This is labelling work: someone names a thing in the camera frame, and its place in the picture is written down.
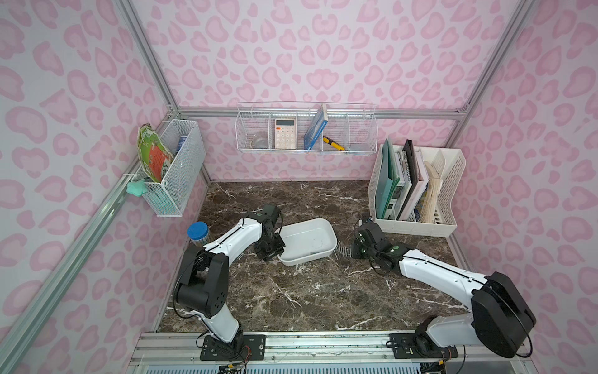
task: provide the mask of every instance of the yellow utility knife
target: yellow utility knife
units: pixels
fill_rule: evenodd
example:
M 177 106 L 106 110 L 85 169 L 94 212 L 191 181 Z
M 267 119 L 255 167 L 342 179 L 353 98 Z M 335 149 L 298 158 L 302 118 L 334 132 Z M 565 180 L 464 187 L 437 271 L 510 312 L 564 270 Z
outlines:
M 344 151 L 344 147 L 342 145 L 340 145 L 339 143 L 330 139 L 329 137 L 323 136 L 322 140 L 324 141 L 324 143 L 332 145 L 334 148 L 338 149 L 339 151 Z

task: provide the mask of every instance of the blue lid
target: blue lid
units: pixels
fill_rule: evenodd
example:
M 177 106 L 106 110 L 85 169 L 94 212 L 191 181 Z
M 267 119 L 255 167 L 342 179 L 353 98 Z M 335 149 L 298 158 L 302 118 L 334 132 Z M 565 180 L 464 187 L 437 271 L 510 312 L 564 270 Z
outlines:
M 193 240 L 201 240 L 208 235 L 208 225 L 205 222 L 195 222 L 187 229 L 187 235 Z

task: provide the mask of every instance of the marble tabletop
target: marble tabletop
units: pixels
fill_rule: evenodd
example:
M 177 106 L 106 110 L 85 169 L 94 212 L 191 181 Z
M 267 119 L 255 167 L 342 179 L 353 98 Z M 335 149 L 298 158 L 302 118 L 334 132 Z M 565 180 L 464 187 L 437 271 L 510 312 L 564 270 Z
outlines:
M 334 228 L 337 250 L 296 266 L 258 260 L 248 248 L 231 266 L 227 304 L 244 331 L 406 330 L 428 315 L 466 308 L 448 295 L 394 273 L 379 275 L 366 260 L 348 255 L 356 220 L 368 212 L 368 181 L 212 183 L 199 221 L 213 238 L 240 218 L 240 208 L 275 204 L 292 224 L 322 217 Z M 456 265 L 444 238 L 387 234 L 425 254 Z M 178 305 L 181 313 L 185 311 Z M 160 332 L 200 332 L 196 318 L 182 320 L 168 303 Z

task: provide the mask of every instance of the clear plastic container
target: clear plastic container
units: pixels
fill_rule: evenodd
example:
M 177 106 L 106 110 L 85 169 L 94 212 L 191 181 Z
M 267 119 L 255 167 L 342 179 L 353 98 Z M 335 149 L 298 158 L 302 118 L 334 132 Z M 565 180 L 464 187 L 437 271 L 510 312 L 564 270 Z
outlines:
M 195 222 L 187 229 L 187 235 L 197 247 L 213 242 L 210 236 L 210 229 L 205 222 Z

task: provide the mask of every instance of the blue book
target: blue book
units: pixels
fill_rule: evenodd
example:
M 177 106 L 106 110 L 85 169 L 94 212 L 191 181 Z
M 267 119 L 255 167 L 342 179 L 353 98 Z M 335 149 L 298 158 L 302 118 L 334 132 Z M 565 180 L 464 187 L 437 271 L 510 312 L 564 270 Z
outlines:
M 324 127 L 328 123 L 328 111 L 326 109 L 326 104 L 322 104 L 322 106 L 318 109 L 316 116 L 312 120 L 312 124 L 307 129 L 307 132 L 303 136 L 303 145 L 306 151 L 310 151 L 313 148 L 313 145 L 316 144 L 318 139 L 322 138 L 322 132 L 324 131 Z

